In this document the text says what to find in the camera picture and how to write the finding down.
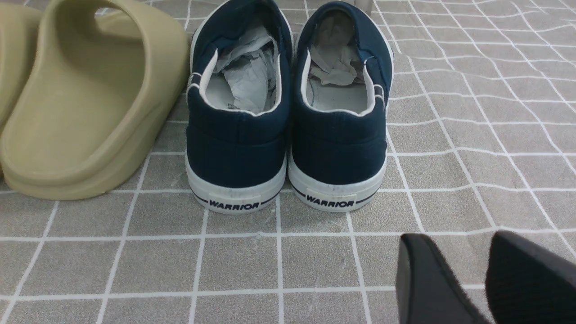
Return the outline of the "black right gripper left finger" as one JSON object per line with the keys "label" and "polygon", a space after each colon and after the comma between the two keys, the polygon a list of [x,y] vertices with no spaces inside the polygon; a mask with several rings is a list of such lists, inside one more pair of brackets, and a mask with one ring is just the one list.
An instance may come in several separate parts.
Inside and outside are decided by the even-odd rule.
{"label": "black right gripper left finger", "polygon": [[487,324],[459,285],[434,241],[425,234],[400,237],[396,299],[401,324]]}

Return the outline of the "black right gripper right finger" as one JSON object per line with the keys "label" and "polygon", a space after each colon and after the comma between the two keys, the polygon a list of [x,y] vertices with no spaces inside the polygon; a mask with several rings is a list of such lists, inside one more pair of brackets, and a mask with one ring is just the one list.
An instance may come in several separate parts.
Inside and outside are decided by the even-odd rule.
{"label": "black right gripper right finger", "polygon": [[576,267],[506,230],[492,236],[485,289],[498,324],[573,324]]}

